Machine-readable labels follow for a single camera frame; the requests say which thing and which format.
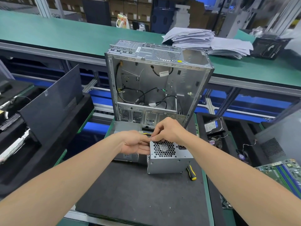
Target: green table surface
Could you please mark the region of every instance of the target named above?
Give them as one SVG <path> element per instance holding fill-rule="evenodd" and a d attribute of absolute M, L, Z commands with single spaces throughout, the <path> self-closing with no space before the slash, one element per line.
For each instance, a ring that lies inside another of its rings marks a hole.
<path fill-rule="evenodd" d="M 160 34 L 119 29 L 78 21 L 0 11 L 0 40 L 101 55 L 119 40 L 160 45 Z M 234 60 L 211 56 L 214 73 L 231 77 L 301 86 L 301 72 L 284 60 L 244 57 Z"/>

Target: person's left hand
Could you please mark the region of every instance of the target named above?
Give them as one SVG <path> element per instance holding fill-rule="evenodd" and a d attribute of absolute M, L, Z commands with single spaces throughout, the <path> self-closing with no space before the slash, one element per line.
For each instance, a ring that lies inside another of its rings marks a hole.
<path fill-rule="evenodd" d="M 119 132 L 124 139 L 124 143 L 121 148 L 123 154 L 129 155 L 133 153 L 138 153 L 142 155 L 150 154 L 149 142 L 150 138 L 146 135 L 140 134 L 137 131 L 123 131 Z"/>

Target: screwdriver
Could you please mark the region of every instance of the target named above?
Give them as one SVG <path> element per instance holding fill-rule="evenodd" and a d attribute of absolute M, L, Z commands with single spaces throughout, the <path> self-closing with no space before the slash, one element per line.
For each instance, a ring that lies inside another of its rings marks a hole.
<path fill-rule="evenodd" d="M 192 167 L 189 165 L 187 168 L 189 177 L 192 181 L 195 181 L 197 179 L 197 176 L 195 175 L 195 172 L 192 170 Z"/>

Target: stack of paper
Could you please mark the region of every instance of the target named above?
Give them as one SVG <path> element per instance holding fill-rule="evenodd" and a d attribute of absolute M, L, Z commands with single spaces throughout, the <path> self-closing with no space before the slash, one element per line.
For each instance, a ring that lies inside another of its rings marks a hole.
<path fill-rule="evenodd" d="M 249 41 L 214 37 L 211 42 L 211 48 L 212 50 L 209 50 L 208 54 L 241 59 L 243 56 L 250 55 L 253 45 Z"/>
<path fill-rule="evenodd" d="M 209 48 L 214 38 L 214 32 L 205 29 L 172 28 L 163 39 L 173 41 L 173 46 L 185 49 Z"/>

